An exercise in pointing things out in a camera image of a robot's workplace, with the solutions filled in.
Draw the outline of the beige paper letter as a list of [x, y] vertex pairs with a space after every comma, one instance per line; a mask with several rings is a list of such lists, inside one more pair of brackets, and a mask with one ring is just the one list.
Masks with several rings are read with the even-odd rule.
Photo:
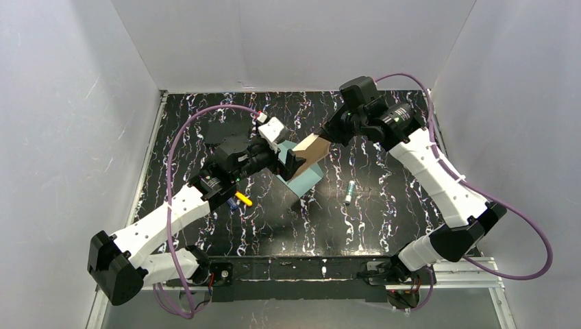
[[306, 161], [298, 168], [298, 170], [292, 176], [291, 180], [294, 180], [310, 166], [315, 165], [318, 163], [318, 161], [325, 158], [330, 152], [330, 145], [331, 142], [327, 141], [318, 134], [311, 133], [300, 143], [294, 146], [292, 150], [295, 155], [298, 158], [304, 158]]

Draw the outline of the teal paper envelope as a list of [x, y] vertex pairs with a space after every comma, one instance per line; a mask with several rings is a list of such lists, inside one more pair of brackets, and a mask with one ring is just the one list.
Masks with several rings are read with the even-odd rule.
[[[296, 143], [291, 141], [283, 141], [279, 144], [279, 160], [285, 162], [286, 153], [289, 149], [296, 146]], [[290, 189], [298, 198], [305, 195], [310, 191], [316, 184], [318, 184], [323, 178], [323, 170], [319, 164], [313, 164], [307, 170], [305, 170], [298, 177], [287, 182], [280, 175], [276, 175], [279, 181], [281, 181], [288, 189]]]

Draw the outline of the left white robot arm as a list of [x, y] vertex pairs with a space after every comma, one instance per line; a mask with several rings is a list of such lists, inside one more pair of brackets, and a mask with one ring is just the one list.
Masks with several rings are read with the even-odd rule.
[[226, 138], [172, 196], [171, 205], [163, 204], [115, 233], [96, 233], [90, 240], [88, 272], [111, 304], [122, 305], [146, 285], [179, 277], [170, 254], [153, 253], [167, 242], [168, 228], [179, 232], [209, 215], [235, 195], [238, 182], [263, 169], [290, 180], [306, 163], [292, 149], [284, 160], [280, 155], [264, 138]]

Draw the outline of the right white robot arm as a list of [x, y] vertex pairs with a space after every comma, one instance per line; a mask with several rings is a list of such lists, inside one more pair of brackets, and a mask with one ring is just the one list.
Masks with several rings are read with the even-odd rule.
[[380, 144], [409, 170], [443, 216], [443, 225], [392, 256], [387, 270], [404, 275], [440, 260], [459, 261], [507, 213], [506, 208], [464, 187], [421, 115], [407, 103], [389, 106], [371, 77], [354, 78], [339, 91], [343, 105], [317, 134], [342, 145], [354, 136]]

